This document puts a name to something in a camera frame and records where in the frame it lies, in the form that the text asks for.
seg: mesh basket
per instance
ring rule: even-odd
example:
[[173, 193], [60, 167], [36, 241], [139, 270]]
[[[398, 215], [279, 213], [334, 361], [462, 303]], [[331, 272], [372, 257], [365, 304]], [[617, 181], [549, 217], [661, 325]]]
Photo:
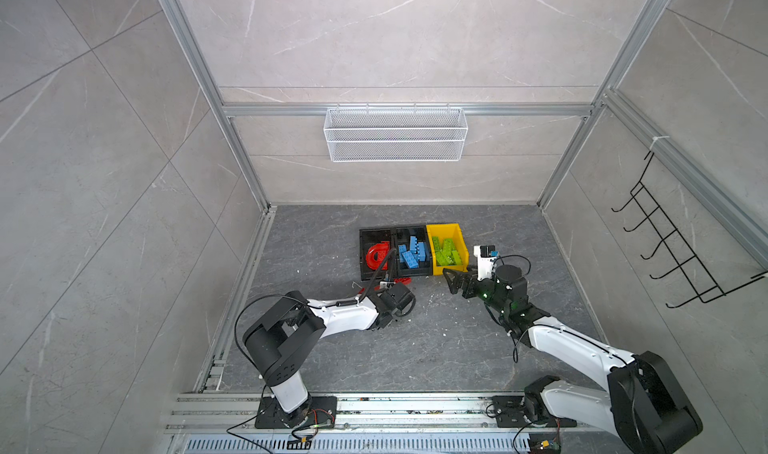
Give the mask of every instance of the mesh basket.
[[458, 161], [467, 137], [460, 108], [331, 108], [331, 161]]

